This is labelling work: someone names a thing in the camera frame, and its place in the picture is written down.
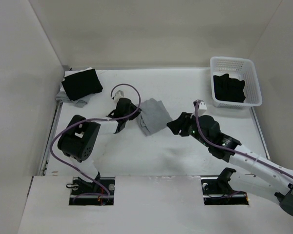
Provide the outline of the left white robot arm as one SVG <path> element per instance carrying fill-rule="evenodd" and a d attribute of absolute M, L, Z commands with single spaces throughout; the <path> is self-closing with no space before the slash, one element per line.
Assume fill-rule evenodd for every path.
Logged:
<path fill-rule="evenodd" d="M 69 122 L 69 126 L 77 122 L 79 124 L 61 135 L 57 148 L 70 158 L 74 167 L 84 173 L 83 188 L 88 194 L 95 194 L 100 188 L 100 182 L 95 179 L 99 172 L 91 156 L 97 137 L 120 133 L 127 121 L 134 120 L 140 113 L 141 109 L 130 99 L 121 97 L 117 100 L 115 109 L 106 116 L 111 122 L 102 120 L 82 122 L 85 117 L 81 115 L 74 115 Z"/>

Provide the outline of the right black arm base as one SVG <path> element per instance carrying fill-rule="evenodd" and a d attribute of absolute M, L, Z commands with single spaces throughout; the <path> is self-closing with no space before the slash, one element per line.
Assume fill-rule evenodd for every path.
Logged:
<path fill-rule="evenodd" d="M 205 205 L 249 205 L 246 192 L 233 190 L 229 185 L 235 169 L 225 168 L 217 176 L 201 178 L 203 202 Z"/>

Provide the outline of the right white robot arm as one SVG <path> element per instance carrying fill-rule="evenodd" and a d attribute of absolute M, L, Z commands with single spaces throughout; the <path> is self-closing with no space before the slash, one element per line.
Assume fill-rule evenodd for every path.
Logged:
<path fill-rule="evenodd" d="M 217 178 L 219 191 L 243 191 L 270 200 L 293 216 L 293 170 L 285 169 L 255 154 L 239 140 L 221 132 L 219 123 L 208 115 L 196 118 L 183 112 L 167 127 L 174 135 L 191 136 L 208 148 L 217 159 L 247 171 L 240 174 L 226 167 Z"/>

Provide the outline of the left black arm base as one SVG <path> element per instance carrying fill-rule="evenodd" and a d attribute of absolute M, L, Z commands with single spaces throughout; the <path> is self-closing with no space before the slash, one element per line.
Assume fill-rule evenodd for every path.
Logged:
<path fill-rule="evenodd" d="M 100 174 L 95 178 L 107 188 L 109 194 L 102 186 L 94 182 L 86 182 L 80 177 L 74 177 L 72 182 L 66 184 L 70 189 L 70 206 L 113 206 L 115 194 L 115 177 L 101 177 Z"/>

